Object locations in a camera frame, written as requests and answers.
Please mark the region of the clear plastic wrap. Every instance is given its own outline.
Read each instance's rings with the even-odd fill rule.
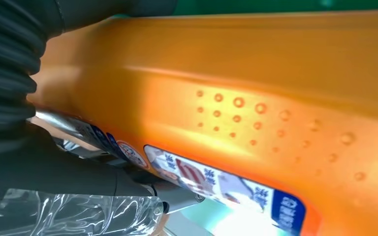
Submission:
[[[158,197],[9,189],[0,200],[0,236],[149,236],[162,213]]]

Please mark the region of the black rubber hose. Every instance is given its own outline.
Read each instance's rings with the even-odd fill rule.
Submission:
[[[26,122],[35,108],[30,78],[48,39],[113,14],[169,15],[175,0],[0,0],[0,189],[148,196],[123,172],[59,150],[49,133]]]

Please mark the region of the product label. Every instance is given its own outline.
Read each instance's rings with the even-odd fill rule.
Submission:
[[[124,141],[117,141],[122,153],[135,165],[148,169],[149,165],[144,158],[129,144]]]
[[[74,118],[67,118],[67,120],[76,129],[75,134],[71,133],[75,137],[102,150],[108,151],[118,158],[125,156],[137,166],[145,169],[150,168],[144,158],[128,143],[116,140],[114,135],[110,133],[105,134],[101,129],[94,125]]]
[[[295,196],[146,145],[151,166],[166,180],[227,205],[267,215],[276,227],[300,235],[305,206]]]

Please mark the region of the orange plastic bottle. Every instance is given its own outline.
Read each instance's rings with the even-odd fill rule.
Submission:
[[[378,11],[111,20],[50,41],[36,81],[167,180],[294,235],[378,235]]]

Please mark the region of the green background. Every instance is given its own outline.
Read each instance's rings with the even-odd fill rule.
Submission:
[[[174,15],[378,9],[378,0],[178,0]]]

